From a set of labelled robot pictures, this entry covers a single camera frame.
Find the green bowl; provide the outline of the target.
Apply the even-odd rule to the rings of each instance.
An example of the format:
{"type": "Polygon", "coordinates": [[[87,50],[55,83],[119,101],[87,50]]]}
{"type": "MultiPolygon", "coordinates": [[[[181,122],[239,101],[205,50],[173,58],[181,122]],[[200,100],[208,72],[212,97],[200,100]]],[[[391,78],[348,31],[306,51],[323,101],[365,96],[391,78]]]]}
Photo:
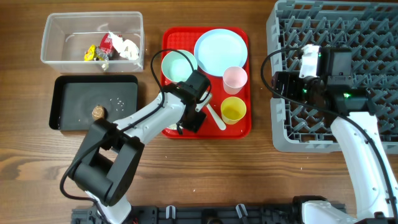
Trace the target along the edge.
{"type": "Polygon", "coordinates": [[[161,70],[172,83],[185,82],[192,74],[188,60],[180,53],[171,51],[162,60],[161,70]]]}

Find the light blue plate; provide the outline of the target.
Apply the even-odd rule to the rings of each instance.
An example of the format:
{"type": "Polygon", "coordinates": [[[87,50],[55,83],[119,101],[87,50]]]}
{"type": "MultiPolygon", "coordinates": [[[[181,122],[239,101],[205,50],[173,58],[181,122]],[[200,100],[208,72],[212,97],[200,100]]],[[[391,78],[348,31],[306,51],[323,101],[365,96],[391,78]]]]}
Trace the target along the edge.
{"type": "Polygon", "coordinates": [[[244,67],[248,48],[237,33],[228,29],[212,29],[198,38],[194,56],[204,72],[222,77],[229,67],[244,67]]]}

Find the brown food scrap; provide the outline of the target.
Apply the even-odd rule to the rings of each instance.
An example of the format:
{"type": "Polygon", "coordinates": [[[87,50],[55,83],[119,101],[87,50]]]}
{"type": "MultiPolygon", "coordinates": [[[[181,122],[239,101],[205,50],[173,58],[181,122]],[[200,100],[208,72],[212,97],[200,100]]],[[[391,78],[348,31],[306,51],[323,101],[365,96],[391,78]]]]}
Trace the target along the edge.
{"type": "Polygon", "coordinates": [[[96,121],[98,119],[105,118],[106,110],[103,106],[97,105],[93,108],[91,115],[92,118],[96,121]]]}

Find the white napkin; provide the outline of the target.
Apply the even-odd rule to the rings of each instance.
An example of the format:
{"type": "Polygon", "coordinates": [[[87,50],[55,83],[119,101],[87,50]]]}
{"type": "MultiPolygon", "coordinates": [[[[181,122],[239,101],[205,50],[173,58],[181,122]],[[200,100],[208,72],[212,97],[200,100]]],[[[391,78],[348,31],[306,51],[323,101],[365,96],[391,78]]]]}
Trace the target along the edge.
{"type": "Polygon", "coordinates": [[[137,60],[139,58],[139,48],[133,41],[124,40],[112,32],[108,32],[108,37],[112,40],[112,45],[120,57],[128,60],[137,60]]]}

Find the red silver snack wrapper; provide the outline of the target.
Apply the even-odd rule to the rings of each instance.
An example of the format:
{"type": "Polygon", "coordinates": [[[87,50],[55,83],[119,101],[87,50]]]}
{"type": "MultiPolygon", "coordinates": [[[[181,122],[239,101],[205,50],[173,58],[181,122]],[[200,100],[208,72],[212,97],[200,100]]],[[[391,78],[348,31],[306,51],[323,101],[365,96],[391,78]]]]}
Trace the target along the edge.
{"type": "Polygon", "coordinates": [[[113,40],[109,36],[109,34],[105,34],[101,40],[101,43],[99,45],[99,49],[102,50],[108,58],[112,58],[116,49],[114,48],[113,45],[113,40]]]}

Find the yellow snack wrapper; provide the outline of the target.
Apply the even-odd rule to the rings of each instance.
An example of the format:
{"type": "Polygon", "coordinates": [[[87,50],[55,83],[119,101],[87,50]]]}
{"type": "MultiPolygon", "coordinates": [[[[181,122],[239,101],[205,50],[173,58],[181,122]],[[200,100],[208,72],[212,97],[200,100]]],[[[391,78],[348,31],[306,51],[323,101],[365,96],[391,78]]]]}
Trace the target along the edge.
{"type": "Polygon", "coordinates": [[[91,45],[85,52],[84,61],[94,61],[96,59],[96,46],[91,45]]]}

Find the light blue bowl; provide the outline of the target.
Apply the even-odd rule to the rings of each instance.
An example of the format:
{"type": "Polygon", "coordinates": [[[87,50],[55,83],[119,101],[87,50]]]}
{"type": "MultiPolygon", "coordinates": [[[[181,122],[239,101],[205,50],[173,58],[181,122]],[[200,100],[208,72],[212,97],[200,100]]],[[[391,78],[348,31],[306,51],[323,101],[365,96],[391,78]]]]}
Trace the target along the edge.
{"type": "Polygon", "coordinates": [[[170,126],[167,127],[167,129],[176,131],[177,130],[177,124],[175,124],[175,123],[171,124],[170,126]]]}

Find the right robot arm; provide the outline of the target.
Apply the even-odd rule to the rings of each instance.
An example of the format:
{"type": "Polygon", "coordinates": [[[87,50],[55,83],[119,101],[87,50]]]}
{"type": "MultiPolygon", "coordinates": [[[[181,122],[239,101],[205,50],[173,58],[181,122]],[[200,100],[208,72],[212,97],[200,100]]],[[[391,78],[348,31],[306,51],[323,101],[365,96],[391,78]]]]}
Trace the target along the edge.
{"type": "Polygon", "coordinates": [[[350,49],[284,48],[300,59],[299,72],[275,72],[266,88],[282,98],[322,112],[343,153],[354,188],[353,218],[317,196],[295,197],[301,223],[397,223],[397,181],[382,146],[376,107],[365,89],[354,89],[350,49]]]}

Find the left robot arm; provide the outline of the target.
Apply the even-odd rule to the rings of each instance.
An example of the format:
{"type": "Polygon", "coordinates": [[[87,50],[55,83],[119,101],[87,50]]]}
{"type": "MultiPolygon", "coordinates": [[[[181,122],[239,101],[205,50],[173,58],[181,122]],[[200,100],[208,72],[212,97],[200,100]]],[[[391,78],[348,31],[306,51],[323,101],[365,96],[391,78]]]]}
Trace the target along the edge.
{"type": "Polygon", "coordinates": [[[136,173],[144,146],[165,128],[197,132],[206,114],[202,107],[211,98],[211,82],[195,70],[187,81],[163,86],[157,98],[134,114],[113,123],[100,118],[85,136],[73,162],[60,182],[70,178],[86,192],[102,223],[127,223],[131,204],[125,194],[136,173]]]}

